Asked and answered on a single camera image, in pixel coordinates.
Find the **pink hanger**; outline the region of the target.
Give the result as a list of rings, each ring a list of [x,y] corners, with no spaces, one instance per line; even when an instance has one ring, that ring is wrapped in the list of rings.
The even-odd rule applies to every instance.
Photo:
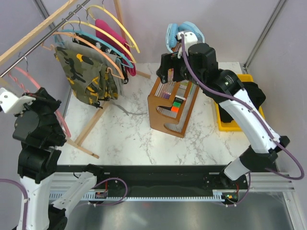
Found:
[[[23,70],[23,69],[21,69],[21,68],[19,68],[19,67],[14,67],[14,69],[16,69],[18,72],[22,73],[24,76],[26,76],[26,77],[30,80],[30,82],[31,82],[37,89],[40,89],[40,88],[41,88],[40,84],[39,84],[39,83],[38,83],[38,82],[37,82],[27,71],[25,71],[25,70]],[[14,77],[14,76],[11,74],[10,71],[9,71],[9,73],[8,73],[8,76],[9,76],[15,83],[17,83],[17,85],[18,85],[24,92],[29,92],[29,91],[25,88],[24,84],[21,83],[21,82],[19,82],[19,80],[18,80],[16,77]],[[62,114],[60,113],[59,109],[56,110],[55,114],[56,114],[56,116],[57,116],[57,119],[58,119],[60,125],[64,128],[64,129],[63,129],[64,134],[66,135],[66,137],[71,138],[71,133],[70,133],[70,130],[69,130],[69,128],[68,128],[68,125],[67,125],[67,123],[65,122],[65,119],[64,119],[64,117],[62,116]]]

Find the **camouflage trousers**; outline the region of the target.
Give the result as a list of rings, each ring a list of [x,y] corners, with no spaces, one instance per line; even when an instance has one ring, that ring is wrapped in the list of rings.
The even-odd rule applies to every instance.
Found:
[[[118,99],[118,89],[107,65],[60,46],[55,48],[56,60],[61,63],[75,97],[88,105],[101,108],[101,101]]]

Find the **orange hanger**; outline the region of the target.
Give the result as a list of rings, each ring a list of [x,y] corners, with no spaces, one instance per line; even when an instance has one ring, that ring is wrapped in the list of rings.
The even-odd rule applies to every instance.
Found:
[[[93,44],[91,44],[90,42],[86,41],[85,39],[77,36],[76,34],[73,34],[73,33],[68,33],[68,32],[53,32],[51,35],[66,35],[66,36],[69,36],[69,37],[72,37],[72,38],[76,38],[84,43],[86,43],[87,45],[89,45],[92,49],[95,49],[98,53],[100,53],[100,55],[104,56],[105,59],[110,62],[114,68],[117,70],[117,72],[119,73],[119,76],[118,75],[114,75],[113,72],[112,72],[112,69],[111,70],[111,73],[113,76],[117,77],[117,78],[120,78],[120,79],[125,79],[123,74],[122,74],[122,71],[121,69],[116,65],[116,63],[104,52],[102,52],[100,49],[98,49],[96,46],[94,46]]]

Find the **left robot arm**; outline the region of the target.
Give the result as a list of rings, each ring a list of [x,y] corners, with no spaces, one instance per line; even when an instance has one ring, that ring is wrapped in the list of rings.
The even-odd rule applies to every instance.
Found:
[[[12,137],[20,141],[17,173],[23,194],[17,230],[63,230],[72,210],[87,191],[105,184],[103,169],[88,164],[78,180],[56,201],[50,203],[51,184],[57,170],[61,147],[66,136],[55,115],[61,101],[54,99],[45,88],[26,92],[30,102],[16,114]]]

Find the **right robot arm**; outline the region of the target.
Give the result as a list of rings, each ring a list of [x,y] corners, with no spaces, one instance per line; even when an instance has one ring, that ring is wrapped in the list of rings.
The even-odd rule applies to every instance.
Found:
[[[235,120],[250,142],[247,150],[220,173],[222,187],[232,188],[237,179],[248,172],[268,170],[278,152],[289,144],[287,136],[271,130],[238,76],[231,70],[219,68],[215,49],[208,44],[192,45],[181,57],[178,52],[162,54],[156,72],[162,83],[168,82],[169,69],[174,71],[173,81],[188,80],[199,85],[206,96]]]

